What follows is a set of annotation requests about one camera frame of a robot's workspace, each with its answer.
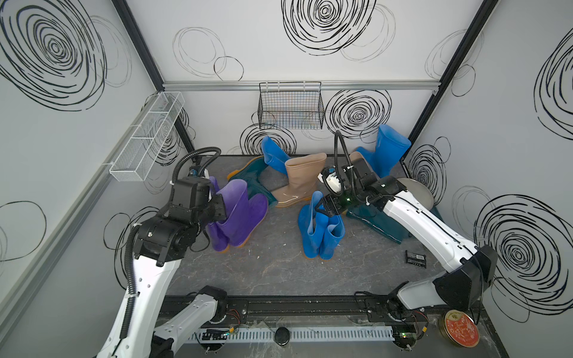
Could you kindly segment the blue rain boot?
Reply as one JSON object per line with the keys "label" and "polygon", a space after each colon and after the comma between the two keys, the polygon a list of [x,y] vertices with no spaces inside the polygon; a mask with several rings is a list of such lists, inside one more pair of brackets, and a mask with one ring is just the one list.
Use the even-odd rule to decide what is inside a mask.
{"label": "blue rain boot", "polygon": [[391,169],[400,161],[410,146],[411,141],[407,137],[389,125],[380,125],[374,152],[364,147],[358,147],[356,151],[362,154],[376,175],[383,178],[390,174]]}
{"label": "blue rain boot", "polygon": [[265,164],[286,175],[287,169],[285,164],[290,159],[290,156],[269,136],[263,138],[261,149]]}
{"label": "blue rain boot", "polygon": [[333,216],[329,218],[319,247],[319,257],[322,260],[330,260],[345,234],[346,229],[342,217]]}
{"label": "blue rain boot", "polygon": [[322,199],[322,192],[315,191],[310,203],[304,205],[298,214],[298,228],[301,233],[303,252],[308,259],[319,255],[319,248],[328,225],[328,216],[315,209]]}

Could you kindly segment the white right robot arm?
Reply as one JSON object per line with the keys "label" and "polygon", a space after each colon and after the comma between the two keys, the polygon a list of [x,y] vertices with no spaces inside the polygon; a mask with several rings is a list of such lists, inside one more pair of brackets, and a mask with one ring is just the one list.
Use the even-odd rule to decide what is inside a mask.
{"label": "white right robot arm", "polygon": [[325,167],[318,179],[329,192],[316,204],[318,212],[333,217],[360,204],[374,207],[417,238],[443,267],[444,272],[433,278],[398,286],[388,295],[390,308],[446,305],[467,311],[491,286],[496,251],[488,245],[479,247],[449,228],[397,178],[378,178],[366,161],[359,159],[343,169]]}

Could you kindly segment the purple rain boot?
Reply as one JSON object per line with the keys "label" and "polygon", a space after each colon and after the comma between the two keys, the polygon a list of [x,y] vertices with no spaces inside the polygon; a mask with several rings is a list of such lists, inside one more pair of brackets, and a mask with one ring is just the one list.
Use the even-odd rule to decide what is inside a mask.
{"label": "purple rain boot", "polygon": [[[219,191],[219,185],[215,177],[209,177],[212,188],[210,189],[210,194],[212,197],[216,195]],[[220,231],[219,226],[216,223],[209,223],[205,228],[206,234],[210,237],[210,242],[213,250],[216,252],[226,252],[229,248],[229,238]]]}
{"label": "purple rain boot", "polygon": [[249,199],[247,183],[240,179],[231,180],[218,194],[223,195],[228,218],[215,223],[229,238],[230,246],[242,247],[265,219],[269,209],[267,198],[259,194]]}

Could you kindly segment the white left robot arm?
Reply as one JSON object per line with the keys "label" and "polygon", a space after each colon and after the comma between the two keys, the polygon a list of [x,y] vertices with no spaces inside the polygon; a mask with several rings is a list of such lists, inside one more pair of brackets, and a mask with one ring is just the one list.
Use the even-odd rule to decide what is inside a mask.
{"label": "white left robot arm", "polygon": [[167,204],[131,228],[124,251],[126,292],[98,357],[174,357],[202,325],[225,319],[226,292],[206,286],[167,323],[156,325],[187,250],[207,225],[227,218],[222,195],[212,193],[204,174],[220,154],[206,147],[183,156]]}

